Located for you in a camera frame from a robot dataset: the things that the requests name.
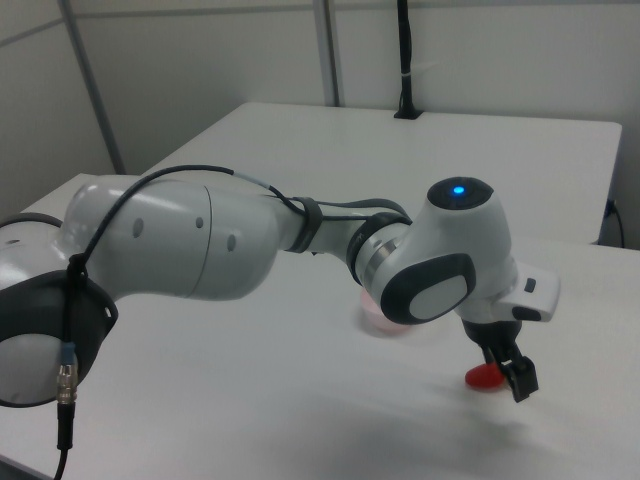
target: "cable connector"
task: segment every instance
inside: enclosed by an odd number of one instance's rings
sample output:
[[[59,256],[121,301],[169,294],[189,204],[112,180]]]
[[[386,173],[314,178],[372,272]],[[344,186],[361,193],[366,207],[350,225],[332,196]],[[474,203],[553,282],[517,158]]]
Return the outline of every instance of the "cable connector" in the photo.
[[[58,371],[58,450],[73,447],[73,418],[78,396],[78,365],[75,359],[75,345],[62,345],[60,370]]]

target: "white wall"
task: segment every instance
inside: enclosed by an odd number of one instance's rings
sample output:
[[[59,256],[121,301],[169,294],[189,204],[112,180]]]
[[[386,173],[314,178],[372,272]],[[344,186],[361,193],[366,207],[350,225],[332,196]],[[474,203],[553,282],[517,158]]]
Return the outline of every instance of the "white wall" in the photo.
[[[395,2],[336,3],[346,106],[397,108]],[[414,68],[436,63],[414,79],[415,103],[427,110],[622,124],[612,197],[619,202],[627,243],[640,248],[637,2],[412,8],[410,21]],[[605,240],[617,244],[612,219],[607,221]]]
[[[327,103],[311,0],[72,7],[128,173],[244,102]]]
[[[80,172],[113,168],[58,5],[1,0],[0,218]]]

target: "black cable tie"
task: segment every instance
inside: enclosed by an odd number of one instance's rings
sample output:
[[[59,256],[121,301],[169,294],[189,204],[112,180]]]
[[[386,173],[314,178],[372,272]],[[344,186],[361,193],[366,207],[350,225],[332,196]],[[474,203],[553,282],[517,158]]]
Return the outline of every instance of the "black cable tie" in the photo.
[[[287,252],[302,253],[311,245],[313,237],[316,236],[320,225],[322,225],[324,215],[322,215],[322,209],[313,198],[294,197],[293,200],[302,203],[306,215],[302,230],[300,230],[298,237]]]

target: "black mount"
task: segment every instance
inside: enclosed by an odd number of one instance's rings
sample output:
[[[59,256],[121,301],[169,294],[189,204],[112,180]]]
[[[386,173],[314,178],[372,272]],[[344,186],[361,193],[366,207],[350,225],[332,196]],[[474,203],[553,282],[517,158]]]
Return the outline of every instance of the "black mount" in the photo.
[[[482,349],[485,361],[498,364],[516,402],[521,402],[538,390],[536,367],[520,353],[516,345],[516,336],[522,328],[521,321],[479,324],[462,320],[462,325],[467,336]]]
[[[400,36],[400,71],[402,73],[402,93],[400,105],[394,118],[415,120],[422,110],[413,106],[411,89],[411,27],[409,25],[409,7],[407,0],[398,0],[398,34]]]

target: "black joint ring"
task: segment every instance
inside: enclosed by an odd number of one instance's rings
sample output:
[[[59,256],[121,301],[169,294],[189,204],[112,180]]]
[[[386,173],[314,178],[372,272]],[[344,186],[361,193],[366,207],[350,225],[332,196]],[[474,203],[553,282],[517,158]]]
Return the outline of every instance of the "black joint ring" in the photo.
[[[356,259],[358,258],[360,249],[362,248],[364,243],[369,240],[371,235],[376,233],[378,230],[383,229],[384,227],[393,225],[394,223],[411,225],[411,219],[405,215],[400,215],[399,213],[376,213],[375,215],[372,215],[371,218],[369,218],[366,222],[360,225],[360,228],[358,228],[358,230],[356,230],[356,233],[353,234],[353,237],[351,237],[349,245],[347,246],[346,263],[349,267],[349,271],[351,272],[351,276],[359,285],[362,285],[362,283],[360,283],[360,280],[356,275]]]

